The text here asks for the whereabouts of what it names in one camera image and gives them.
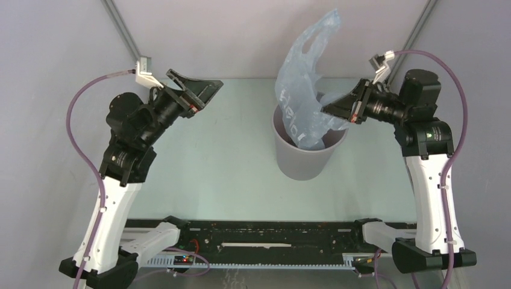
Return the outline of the light blue plastic trash bag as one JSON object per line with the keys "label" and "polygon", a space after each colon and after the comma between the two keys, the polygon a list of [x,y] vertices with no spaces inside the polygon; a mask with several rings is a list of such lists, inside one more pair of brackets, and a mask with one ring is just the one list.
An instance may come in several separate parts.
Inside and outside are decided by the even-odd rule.
{"label": "light blue plastic trash bag", "polygon": [[307,151],[326,148],[327,132],[348,128],[348,122],[323,113],[322,106],[342,98],[340,93],[319,93],[322,75],[316,65],[331,37],[341,26],[338,10],[329,11],[293,42],[275,83],[275,97],[283,116],[284,130],[294,145]]}

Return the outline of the grey round trash bin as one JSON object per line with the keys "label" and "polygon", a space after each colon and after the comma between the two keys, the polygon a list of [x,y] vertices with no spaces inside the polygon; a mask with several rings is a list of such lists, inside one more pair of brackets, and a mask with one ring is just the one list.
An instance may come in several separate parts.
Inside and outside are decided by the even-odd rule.
{"label": "grey round trash bin", "polygon": [[281,109],[281,105],[286,104],[287,96],[282,97],[277,93],[276,98],[278,105],[272,116],[272,129],[277,165],[281,172],[291,179],[311,180],[323,171],[335,149],[346,139],[348,126],[344,125],[340,130],[328,130],[321,142],[312,150],[298,148],[287,133],[283,122],[286,113]]}

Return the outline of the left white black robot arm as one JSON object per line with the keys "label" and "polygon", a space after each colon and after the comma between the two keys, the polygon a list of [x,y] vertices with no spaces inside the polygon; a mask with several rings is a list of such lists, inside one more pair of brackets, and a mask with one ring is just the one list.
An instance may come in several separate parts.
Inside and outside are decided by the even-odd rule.
{"label": "left white black robot arm", "polygon": [[149,99],[143,101],[131,92],[112,99],[106,117],[110,140],[99,167],[78,150],[99,192],[79,249],[59,266],[62,274],[74,280],[74,288],[127,288],[142,264],[166,249],[181,251],[190,243],[183,222],[169,218],[127,244],[121,244],[121,237],[157,156],[155,142],[178,118],[190,119],[202,111],[223,82],[188,78],[169,70],[167,76],[175,83],[171,88],[143,69],[123,70],[121,75],[134,75],[138,84],[149,89]]}

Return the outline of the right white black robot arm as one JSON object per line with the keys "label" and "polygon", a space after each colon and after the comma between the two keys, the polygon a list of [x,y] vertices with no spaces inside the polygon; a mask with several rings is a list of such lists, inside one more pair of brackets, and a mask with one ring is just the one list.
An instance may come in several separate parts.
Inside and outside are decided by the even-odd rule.
{"label": "right white black robot arm", "polygon": [[435,73],[412,69],[398,94],[361,79],[346,96],[322,107],[324,113],[351,123],[374,119],[394,127],[414,194],[416,233],[393,228],[380,219],[360,219],[350,242],[359,252],[376,246],[390,253],[405,274],[477,263],[476,253],[466,248],[457,227],[451,172],[446,168],[455,153],[452,131],[434,115],[440,90]]}

